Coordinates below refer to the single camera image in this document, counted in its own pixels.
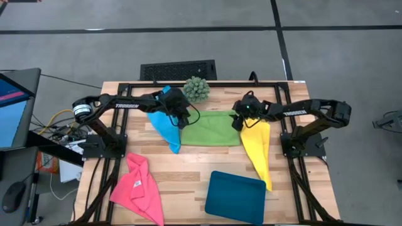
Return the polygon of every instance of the green plant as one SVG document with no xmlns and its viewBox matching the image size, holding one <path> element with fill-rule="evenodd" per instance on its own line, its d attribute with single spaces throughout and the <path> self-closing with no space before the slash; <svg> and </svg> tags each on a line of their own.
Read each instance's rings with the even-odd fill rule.
<svg viewBox="0 0 402 226">
<path fill-rule="evenodd" d="M 193 103 L 200 103 L 208 99 L 210 92 L 209 85 L 205 79 L 192 77 L 186 80 L 184 85 L 184 94 L 187 99 Z"/>
</svg>

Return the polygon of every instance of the black grate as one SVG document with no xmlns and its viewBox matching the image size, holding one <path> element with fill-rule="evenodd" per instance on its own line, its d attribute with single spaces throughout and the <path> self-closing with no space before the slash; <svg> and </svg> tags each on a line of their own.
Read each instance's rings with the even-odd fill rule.
<svg viewBox="0 0 402 226">
<path fill-rule="evenodd" d="M 215 60 L 152 63 L 141 65 L 141 81 L 180 81 L 192 76 L 217 80 Z"/>
</svg>

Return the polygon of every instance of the wooden table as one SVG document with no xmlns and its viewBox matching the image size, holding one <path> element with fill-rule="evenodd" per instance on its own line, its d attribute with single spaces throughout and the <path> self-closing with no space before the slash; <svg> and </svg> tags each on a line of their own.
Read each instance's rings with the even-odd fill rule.
<svg viewBox="0 0 402 226">
<path fill-rule="evenodd" d="M 102 93 L 116 95 L 118 85 L 119 82 L 104 82 Z M 288 85 L 292 102 L 309 99 L 306 83 L 289 81 Z M 132 95 L 140 96 L 157 90 L 161 90 L 161 88 L 134 88 Z M 211 88 L 208 101 L 203 104 L 196 104 L 195 106 L 198 110 L 229 110 L 232 108 L 234 102 L 240 100 L 249 90 L 253 90 L 259 100 L 276 102 L 274 89 L 269 87 L 213 87 Z M 285 100 L 284 94 L 281 94 L 281 96 L 281 99 Z M 112 113 L 113 111 L 109 110 L 100 118 L 107 126 L 111 124 Z M 121 115 L 119 114 L 118 122 L 121 121 Z M 305 125 L 313 120 L 313 116 L 296 117 L 298 125 Z M 273 182 L 273 191 L 266 193 L 264 223 L 297 223 L 298 219 L 288 163 L 282 155 L 280 144 L 281 125 L 280 122 L 272 122 L 270 124 L 269 172 L 271 173 Z M 158 183 L 166 224 L 242 223 L 209 215 L 205 213 L 204 208 L 210 174 L 214 170 L 247 176 L 249 178 L 258 178 L 243 146 L 182 146 L 179 154 L 173 154 L 169 150 L 167 143 L 155 131 L 146 114 L 140 110 L 129 110 L 126 134 L 128 135 L 127 153 L 140 154 L 149 161 L 149 170 Z M 84 212 L 89 181 L 96 161 L 96 159 L 90 159 L 84 164 L 75 201 L 77 217 L 81 216 Z M 307 157 L 305 158 L 305 162 L 313 194 L 329 214 L 335 218 L 339 218 L 327 167 L 315 157 Z M 113 164 L 111 162 L 109 172 L 111 172 Z M 89 197 L 90 203 L 99 190 L 102 166 L 103 160 L 100 161 L 99 167 L 95 172 Z M 119 177 L 125 173 L 128 173 L 126 158 L 121 161 Z M 306 199 L 301 190 L 300 195 L 304 216 L 306 219 L 309 219 Z M 103 201 L 100 215 L 101 220 L 104 220 L 106 217 L 108 198 L 109 194 L 106 195 Z M 118 204 L 114 205 L 112 224 L 134 223 L 152 224 L 152 222 L 124 207 Z"/>
</svg>

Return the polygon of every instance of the yellow cable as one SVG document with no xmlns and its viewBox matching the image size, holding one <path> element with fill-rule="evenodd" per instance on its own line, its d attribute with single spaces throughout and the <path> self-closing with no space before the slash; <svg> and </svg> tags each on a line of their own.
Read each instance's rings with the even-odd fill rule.
<svg viewBox="0 0 402 226">
<path fill-rule="evenodd" d="M 71 112 L 72 114 L 74 114 L 73 111 L 70 110 L 70 109 L 64 109 L 64 110 L 61 110 L 61 111 L 57 112 L 57 113 L 50 119 L 50 121 L 48 122 L 48 124 L 46 125 L 46 127 L 43 128 L 43 129 L 38 133 L 38 135 L 42 135 L 42 134 L 49 128 L 49 126 L 50 126 L 50 124 L 53 122 L 53 120 L 55 120 L 55 118 L 56 118 L 58 115 L 60 115 L 61 113 L 64 113 L 64 112 Z M 74 126 L 74 122 L 73 122 L 73 124 L 71 125 L 70 129 L 67 131 L 67 134 L 68 134 L 69 132 L 71 132 L 73 126 Z"/>
</svg>

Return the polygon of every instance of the green cloth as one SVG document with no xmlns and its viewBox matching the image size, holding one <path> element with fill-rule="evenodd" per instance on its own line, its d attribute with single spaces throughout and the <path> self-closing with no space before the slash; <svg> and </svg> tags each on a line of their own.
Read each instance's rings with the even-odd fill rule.
<svg viewBox="0 0 402 226">
<path fill-rule="evenodd" d="M 190 110 L 189 123 L 198 118 L 194 110 Z M 200 111 L 198 122 L 184 127 L 181 142 L 193 146 L 238 146 L 239 132 L 232 127 L 234 111 Z"/>
</svg>

